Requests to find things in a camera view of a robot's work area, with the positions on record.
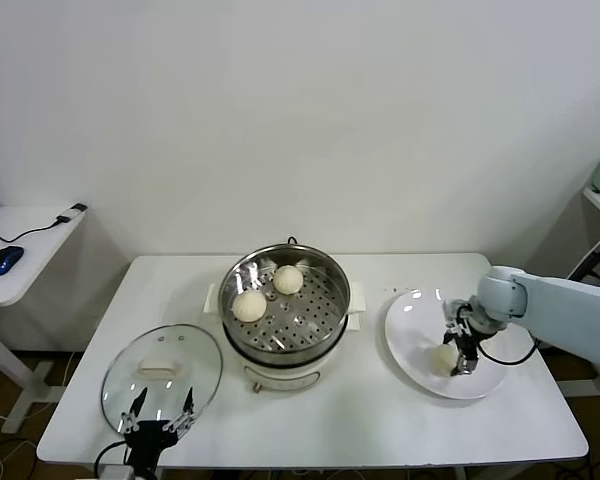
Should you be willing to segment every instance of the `white wall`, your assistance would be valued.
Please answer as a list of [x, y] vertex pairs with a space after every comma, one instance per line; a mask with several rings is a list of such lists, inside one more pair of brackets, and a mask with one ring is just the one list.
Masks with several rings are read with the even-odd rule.
[[0, 335], [77, 348], [134, 256], [290, 234], [564, 273], [599, 158], [600, 1], [0, 0], [0, 204], [91, 206]]

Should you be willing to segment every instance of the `white plate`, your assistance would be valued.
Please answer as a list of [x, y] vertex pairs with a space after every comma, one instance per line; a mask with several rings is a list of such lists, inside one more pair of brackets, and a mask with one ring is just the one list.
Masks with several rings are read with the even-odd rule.
[[[468, 400], [493, 392], [507, 367], [480, 355], [471, 375], [444, 377], [431, 368], [431, 349], [442, 343], [446, 330], [439, 290], [414, 290], [399, 297], [387, 312], [385, 335], [393, 358], [413, 380], [438, 395]], [[504, 340], [496, 335], [482, 343], [496, 358], [507, 358]]]

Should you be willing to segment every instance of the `white table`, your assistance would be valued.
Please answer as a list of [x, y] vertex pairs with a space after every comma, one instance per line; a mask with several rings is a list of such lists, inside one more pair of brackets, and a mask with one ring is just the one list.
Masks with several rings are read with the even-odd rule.
[[[0, 207], [0, 236], [10, 239], [29, 229], [46, 227], [69, 207]], [[12, 305], [24, 296], [83, 218], [84, 213], [81, 213], [69, 223], [26, 235], [13, 243], [23, 247], [25, 253], [8, 273], [0, 277], [0, 307]], [[7, 245], [0, 240], [0, 249]], [[7, 417], [9, 420], [2, 426], [4, 433], [15, 433], [20, 429], [33, 403], [60, 399], [64, 389], [50, 387], [44, 382], [52, 365], [53, 362], [40, 362], [35, 371], [31, 371], [0, 342], [0, 371], [23, 389]]]
[[[202, 312], [207, 287], [237, 257], [139, 257], [131, 265], [38, 445], [46, 462], [92, 464], [120, 438], [100, 411], [103, 376], [114, 356], [159, 325], [194, 323], [220, 342], [218, 393], [175, 447], [165, 468], [371, 468], [537, 462], [580, 457], [587, 441], [542, 357], [507, 372], [487, 398], [457, 401], [423, 390], [399, 369], [384, 338], [384, 313], [412, 288], [468, 297], [489, 268], [477, 254], [338, 255], [364, 284], [367, 313], [346, 332], [335, 368], [300, 393], [254, 394], [219, 320]], [[508, 352], [531, 347], [527, 333], [501, 333]], [[105, 456], [121, 463], [122, 451]]]

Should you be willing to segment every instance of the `computer mouse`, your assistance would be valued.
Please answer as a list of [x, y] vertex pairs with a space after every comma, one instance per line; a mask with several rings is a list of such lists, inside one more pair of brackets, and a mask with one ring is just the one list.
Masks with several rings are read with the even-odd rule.
[[16, 247], [15, 245], [9, 245], [0, 250], [0, 275], [4, 275], [11, 267], [13, 267], [18, 260], [24, 255], [24, 248]]

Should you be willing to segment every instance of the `glass lid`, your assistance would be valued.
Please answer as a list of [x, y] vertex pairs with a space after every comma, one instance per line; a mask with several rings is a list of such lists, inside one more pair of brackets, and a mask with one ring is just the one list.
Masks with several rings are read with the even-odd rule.
[[100, 402], [107, 422], [122, 430], [122, 413], [146, 388], [138, 420], [173, 420], [182, 413], [189, 390], [199, 418], [211, 403], [222, 376], [220, 347], [194, 325], [150, 330], [118, 354], [102, 382]]

